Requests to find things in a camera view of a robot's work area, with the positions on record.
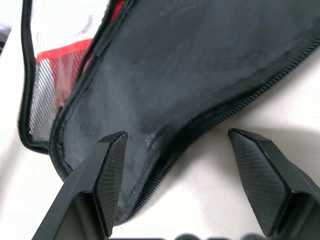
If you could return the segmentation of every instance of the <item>white surface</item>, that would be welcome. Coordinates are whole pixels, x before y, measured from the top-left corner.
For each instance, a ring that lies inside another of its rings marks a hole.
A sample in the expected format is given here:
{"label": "white surface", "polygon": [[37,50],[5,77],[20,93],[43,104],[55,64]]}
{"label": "white surface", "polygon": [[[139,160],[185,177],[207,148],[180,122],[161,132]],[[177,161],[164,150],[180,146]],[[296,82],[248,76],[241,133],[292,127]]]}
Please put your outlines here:
{"label": "white surface", "polygon": [[11,29],[17,6],[21,2],[22,0],[0,0],[0,33]]}
{"label": "white surface", "polygon": [[[50,158],[19,141],[16,118],[23,84],[19,22],[0,58],[0,239],[29,240],[59,191]],[[254,104],[195,143],[178,161],[141,212],[113,229],[113,237],[239,240],[261,233],[246,199],[227,138],[241,128],[272,139],[320,185],[320,50]]]}

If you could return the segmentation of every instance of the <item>red trim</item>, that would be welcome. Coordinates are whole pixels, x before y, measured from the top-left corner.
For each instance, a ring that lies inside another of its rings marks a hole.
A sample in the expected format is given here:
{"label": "red trim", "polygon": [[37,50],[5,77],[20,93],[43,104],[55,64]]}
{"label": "red trim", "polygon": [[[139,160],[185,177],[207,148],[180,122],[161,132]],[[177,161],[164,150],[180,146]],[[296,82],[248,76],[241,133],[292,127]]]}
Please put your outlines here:
{"label": "red trim", "polygon": [[111,23],[115,20],[116,16],[118,15],[120,9],[122,8],[122,6],[125,4],[125,0],[118,0],[118,2],[116,3],[114,12],[112,14],[111,17]]}
{"label": "red trim", "polygon": [[77,41],[75,43],[72,43],[70,45],[63,46],[60,48],[40,52],[38,54],[38,56],[36,57],[35,61],[39,62],[44,59],[59,58],[64,55],[73,53],[75,51],[86,50],[89,47],[91,41],[92,41],[92,39],[86,39],[86,40],[82,40],[82,41]]}

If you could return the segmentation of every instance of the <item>white fabric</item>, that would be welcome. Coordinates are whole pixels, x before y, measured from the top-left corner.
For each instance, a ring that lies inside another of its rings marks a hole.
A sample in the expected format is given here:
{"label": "white fabric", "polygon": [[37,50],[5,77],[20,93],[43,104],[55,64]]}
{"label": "white fabric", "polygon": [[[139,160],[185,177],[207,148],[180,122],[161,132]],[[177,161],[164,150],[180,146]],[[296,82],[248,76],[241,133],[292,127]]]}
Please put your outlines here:
{"label": "white fabric", "polygon": [[[31,239],[62,182],[46,155],[20,143],[16,117],[23,84],[20,17],[0,57],[0,239]],[[239,240],[261,230],[243,191],[228,128],[272,139],[320,186],[320,49],[245,110],[197,141],[141,212],[113,237]]]}
{"label": "white fabric", "polygon": [[33,0],[34,55],[92,39],[108,4],[109,0]]}

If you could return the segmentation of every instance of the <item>black plastic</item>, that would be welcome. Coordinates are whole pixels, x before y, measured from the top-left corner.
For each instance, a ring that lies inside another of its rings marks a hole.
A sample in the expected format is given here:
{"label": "black plastic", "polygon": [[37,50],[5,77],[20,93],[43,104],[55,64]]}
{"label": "black plastic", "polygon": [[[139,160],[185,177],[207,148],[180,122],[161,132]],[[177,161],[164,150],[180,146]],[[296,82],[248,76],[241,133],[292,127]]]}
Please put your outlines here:
{"label": "black plastic", "polygon": [[269,139],[230,129],[241,182],[263,233],[274,240],[320,238],[320,188]]}
{"label": "black plastic", "polygon": [[110,237],[122,184],[126,132],[104,137],[75,169],[33,240],[102,240]]}

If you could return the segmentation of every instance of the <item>zipper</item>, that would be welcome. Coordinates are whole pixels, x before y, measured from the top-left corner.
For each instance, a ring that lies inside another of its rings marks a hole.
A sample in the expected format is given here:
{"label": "zipper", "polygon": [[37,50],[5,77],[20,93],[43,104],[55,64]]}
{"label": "zipper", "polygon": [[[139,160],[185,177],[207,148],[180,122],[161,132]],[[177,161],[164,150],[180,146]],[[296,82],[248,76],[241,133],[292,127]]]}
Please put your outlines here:
{"label": "zipper", "polygon": [[[122,0],[111,0],[111,1],[112,1],[111,3],[112,7],[114,9],[117,3],[121,2]],[[88,81],[88,75],[95,68],[95,65],[98,61],[98,56],[109,45],[112,37],[116,33],[116,30],[120,26],[121,21],[124,19],[126,14],[130,12],[130,9],[133,3],[134,3],[134,0],[124,0],[123,6],[121,7],[118,14],[115,16],[115,19],[112,21],[110,25],[108,25],[108,23],[112,18],[112,14],[105,15],[103,20],[105,21],[104,27],[99,28],[97,35],[94,37],[94,40],[92,40],[90,47],[88,48],[88,51],[85,54],[85,57],[81,61],[80,67],[78,69],[78,72],[74,81],[74,87],[73,87],[72,93],[68,97],[68,100],[65,103],[64,107],[62,107],[59,110],[59,112],[55,117],[55,120],[51,128],[51,133],[50,133],[49,153],[50,153],[52,163],[62,180],[65,180],[68,177],[68,175],[72,172],[72,168],[66,162],[61,161],[60,156],[63,155],[63,152],[62,152],[62,146],[60,146],[59,144],[60,127],[62,127],[64,119],[69,114],[69,107],[73,104],[74,100],[83,91],[83,89],[85,89],[85,86],[90,82]]]}
{"label": "zipper", "polygon": [[34,141],[29,133],[29,108],[33,95],[33,83],[35,80],[35,56],[31,38],[31,12],[32,0],[23,0],[21,11],[21,47],[24,64],[23,90],[19,106],[17,126],[22,144],[35,152],[47,154],[48,143]]}
{"label": "zipper", "polygon": [[[93,49],[97,42],[99,41],[105,28],[111,21],[112,14],[118,1],[121,0],[110,0],[109,7],[101,20],[101,25],[99,26],[96,34],[94,35],[87,51],[85,52],[77,74],[75,77],[74,84],[79,80],[83,74],[84,68],[88,60],[90,59]],[[32,0],[23,0],[22,11],[21,11],[21,47],[23,55],[24,64],[24,76],[23,76],[23,90],[21,95],[21,101],[18,110],[18,133],[22,144],[30,150],[38,153],[48,154],[49,153],[49,142],[46,141],[35,141],[31,134],[29,133],[29,120],[30,120],[30,107],[33,95],[33,85],[35,81],[35,55],[31,37],[31,14],[32,14]]]}
{"label": "zipper", "polygon": [[124,221],[128,221],[133,216],[135,216],[139,210],[146,204],[148,199],[151,197],[151,195],[154,193],[154,191],[157,189],[159,184],[162,182],[164,177],[167,175],[167,173],[172,169],[172,167],[175,165],[177,160],[181,158],[181,156],[188,150],[188,148],[194,144],[200,137],[202,137],[204,134],[215,128],[217,125],[231,117],[232,115],[236,114],[237,112],[241,111],[243,108],[245,108],[250,103],[254,102],[258,97],[260,97],[262,94],[264,94],[266,91],[268,91],[270,88],[272,88],[275,84],[277,84],[280,80],[282,80],[286,75],[288,75],[293,69],[295,69],[304,59],[306,59],[318,46],[320,45],[320,38],[315,40],[311,46],[301,54],[298,58],[293,60],[283,71],[278,73],[274,78],[272,78],[270,81],[268,81],[264,86],[262,86],[259,90],[254,92],[252,95],[247,97],[241,104],[230,110],[227,114],[225,114],[223,117],[219,118],[217,121],[215,121],[213,124],[208,126],[205,130],[203,130],[200,134],[198,134],[195,138],[193,138],[186,147],[178,153],[177,156],[173,158],[172,161],[168,163],[160,177],[155,181],[155,183],[152,185],[152,187],[148,190],[147,194],[143,197],[143,199],[140,201],[138,206],[133,210],[133,212],[129,215],[129,217]]}

